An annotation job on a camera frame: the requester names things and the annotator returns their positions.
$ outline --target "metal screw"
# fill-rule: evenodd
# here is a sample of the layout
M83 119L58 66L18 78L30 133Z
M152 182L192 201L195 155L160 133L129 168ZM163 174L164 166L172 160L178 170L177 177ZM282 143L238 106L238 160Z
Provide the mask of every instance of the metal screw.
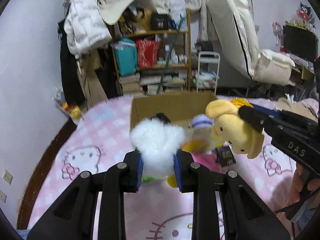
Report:
M228 176L235 178L236 176L238 176L238 173L236 173L235 171L228 171Z
M118 169L124 169L127 167L127 164L126 163L118 163L117 167L118 167Z
M194 169L199 169L200 168L200 163L191 163L191 168L194 168Z
M83 178L83 179L86 179L89 176L90 176L90 173L88 171L83 171L80 174L80 177Z

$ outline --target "brown baseboard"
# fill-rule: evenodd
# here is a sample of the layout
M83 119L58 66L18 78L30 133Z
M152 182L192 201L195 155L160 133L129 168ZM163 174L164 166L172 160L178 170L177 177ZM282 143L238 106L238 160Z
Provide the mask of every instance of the brown baseboard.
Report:
M41 160L29 180L21 201L17 219L17 229L27 229L33 205L35 204L42 184L50 171L52 163L62 145L68 140L75 129L76 125L69 119L41 157Z

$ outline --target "red bag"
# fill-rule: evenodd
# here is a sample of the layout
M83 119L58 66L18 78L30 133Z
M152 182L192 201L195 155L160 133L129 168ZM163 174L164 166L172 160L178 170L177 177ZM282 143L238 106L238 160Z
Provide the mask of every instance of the red bag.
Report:
M157 64L159 41L137 40L136 46L140 68L152 68Z

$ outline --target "white fluffy plush toy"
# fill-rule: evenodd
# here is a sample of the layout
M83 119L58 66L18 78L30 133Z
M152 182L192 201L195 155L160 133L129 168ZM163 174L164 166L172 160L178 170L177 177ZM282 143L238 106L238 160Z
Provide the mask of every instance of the white fluffy plush toy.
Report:
M182 127L156 118L145 119L132 129L130 137L141 153L143 176L163 178L174 174L173 157L185 140Z

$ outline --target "pink plush toy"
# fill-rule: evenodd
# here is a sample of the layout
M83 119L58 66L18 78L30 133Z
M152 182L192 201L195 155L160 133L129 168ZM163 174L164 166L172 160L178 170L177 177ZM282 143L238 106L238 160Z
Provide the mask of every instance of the pink plush toy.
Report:
M217 163L215 154L192 154L193 160L207 167L210 171L221 172L221 165Z

